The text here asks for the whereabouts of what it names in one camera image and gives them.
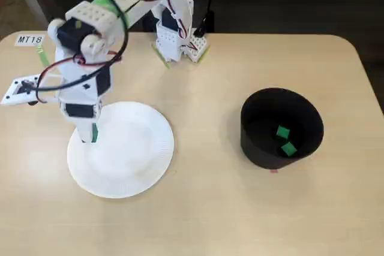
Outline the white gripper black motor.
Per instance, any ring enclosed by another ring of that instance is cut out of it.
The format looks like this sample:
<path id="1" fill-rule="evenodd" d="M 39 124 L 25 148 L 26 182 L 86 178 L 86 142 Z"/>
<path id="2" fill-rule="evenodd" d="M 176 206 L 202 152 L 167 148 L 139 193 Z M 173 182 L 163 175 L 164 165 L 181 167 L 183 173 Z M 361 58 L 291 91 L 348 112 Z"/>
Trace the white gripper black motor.
<path id="1" fill-rule="evenodd" d="M 110 68 L 103 67 L 109 60 L 110 56 L 71 56 L 58 65 L 62 85 L 82 81 L 56 91 L 56 96 L 63 114 L 74 121 L 84 143 L 95 143 L 98 138 L 102 100 L 112 85 Z"/>

